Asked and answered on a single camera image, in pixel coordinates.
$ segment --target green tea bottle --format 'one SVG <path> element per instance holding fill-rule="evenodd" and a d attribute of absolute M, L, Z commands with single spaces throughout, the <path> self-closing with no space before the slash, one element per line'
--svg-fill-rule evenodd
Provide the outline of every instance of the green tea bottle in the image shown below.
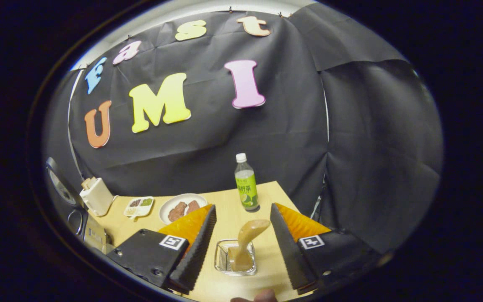
<path fill-rule="evenodd" d="M 257 181 L 254 179 L 254 170 L 247 163 L 245 153 L 236 154 L 238 166 L 234 170 L 236 185 L 240 194 L 241 204 L 247 212 L 256 212 L 260 209 L 258 205 Z"/>

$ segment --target wooden table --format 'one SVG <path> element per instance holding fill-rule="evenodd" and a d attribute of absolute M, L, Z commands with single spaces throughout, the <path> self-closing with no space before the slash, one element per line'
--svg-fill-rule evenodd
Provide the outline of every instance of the wooden table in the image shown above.
<path fill-rule="evenodd" d="M 225 275 L 213 266 L 213 257 L 217 241 L 235 239 L 240 228 L 253 219 L 270 219 L 271 204 L 278 202 L 297 212 L 296 206 L 288 198 L 278 182 L 257 185 L 260 210 L 249 213 L 243 209 L 239 200 L 238 189 L 199 193 L 209 204 L 215 204 L 217 223 L 213 229 L 208 252 L 203 267 L 195 284 L 186 298 L 203 302 L 228 302 L 233 297 L 253 300 L 262 289 L 274 289 L 279 301 L 291 300 L 299 296 L 292 289 L 284 260 L 278 247 L 273 225 L 253 240 L 257 273 L 254 276 L 235 277 Z M 157 231 L 165 224 L 159 218 L 161 205 L 172 196 L 155 196 L 154 205 L 147 216 L 133 222 L 122 213 L 133 197 L 117 197 L 105 216 L 95 217 L 113 237 L 113 245 L 118 246 L 141 228 Z"/>

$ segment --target letter cutout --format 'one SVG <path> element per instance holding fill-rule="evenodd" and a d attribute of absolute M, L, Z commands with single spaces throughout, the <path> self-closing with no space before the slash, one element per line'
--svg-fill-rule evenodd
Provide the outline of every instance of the letter cutout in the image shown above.
<path fill-rule="evenodd" d="M 146 84 L 136 86 L 130 90 L 130 97 L 134 99 L 132 132 L 138 133 L 148 129 L 149 123 L 144 119 L 144 113 L 146 113 L 154 126 L 158 126 L 164 105 L 165 115 L 163 115 L 163 122 L 165 124 L 189 119 L 191 111 L 186 108 L 184 90 L 182 89 L 184 80 L 186 80 L 186 74 L 184 73 L 167 76 L 159 87 L 157 96 Z"/>
<path fill-rule="evenodd" d="M 88 84 L 88 91 L 87 94 L 91 94 L 92 90 L 98 83 L 100 82 L 100 75 L 102 74 L 102 71 L 104 71 L 104 67 L 102 67 L 102 64 L 107 60 L 107 57 L 103 57 L 96 65 L 94 65 L 94 68 L 89 71 L 87 76 L 85 77 L 85 80 L 87 81 Z"/>
<path fill-rule="evenodd" d="M 253 36 L 269 36 L 271 33 L 268 29 L 260 28 L 260 25 L 265 25 L 266 21 L 259 20 L 257 17 L 243 17 L 236 21 L 238 21 L 238 23 L 243 23 L 243 29 Z"/>
<path fill-rule="evenodd" d="M 180 25 L 177 29 L 178 33 L 176 36 L 176 40 L 184 41 L 189 39 L 199 38 L 206 33 L 206 22 L 204 20 L 197 20 L 184 23 Z"/>
<path fill-rule="evenodd" d="M 257 83 L 254 80 L 253 68 L 257 65 L 255 61 L 239 60 L 230 61 L 225 68 L 232 73 L 236 98 L 232 106 L 236 109 L 257 107 L 266 102 L 266 98 L 258 93 Z"/>
<path fill-rule="evenodd" d="M 96 109 L 92 109 L 85 115 L 85 125 L 87 128 L 88 143 L 93 148 L 100 148 L 106 145 L 111 135 L 111 127 L 109 126 L 109 107 L 111 107 L 111 101 L 103 102 L 98 109 L 102 115 L 102 134 L 96 135 L 96 127 L 94 126 L 94 116 L 96 115 Z"/>
<path fill-rule="evenodd" d="M 117 65 L 122 61 L 127 61 L 132 57 L 135 57 L 135 55 L 139 52 L 138 48 L 140 44 L 141 41 L 136 41 L 126 45 L 123 49 L 119 51 L 119 55 L 113 60 L 113 65 Z"/>

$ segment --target bottle label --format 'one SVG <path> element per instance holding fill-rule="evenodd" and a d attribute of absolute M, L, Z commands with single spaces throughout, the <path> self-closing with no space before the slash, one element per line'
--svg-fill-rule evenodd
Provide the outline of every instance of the bottle label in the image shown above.
<path fill-rule="evenodd" d="M 247 178 L 236 177 L 236 185 L 238 185 L 241 204 L 245 208 L 255 208 L 258 205 L 258 194 L 254 173 Z"/>

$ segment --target white wall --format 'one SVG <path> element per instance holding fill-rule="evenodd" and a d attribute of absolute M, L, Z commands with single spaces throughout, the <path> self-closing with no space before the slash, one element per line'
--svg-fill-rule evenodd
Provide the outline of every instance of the white wall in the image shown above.
<path fill-rule="evenodd" d="M 92 63 L 102 53 L 124 41 L 128 35 L 138 34 L 150 27 L 203 12 L 226 11 L 232 6 L 234 11 L 258 11 L 289 16 L 314 0 L 171 0 L 158 5 L 125 25 L 115 29 L 83 55 L 72 69 Z"/>

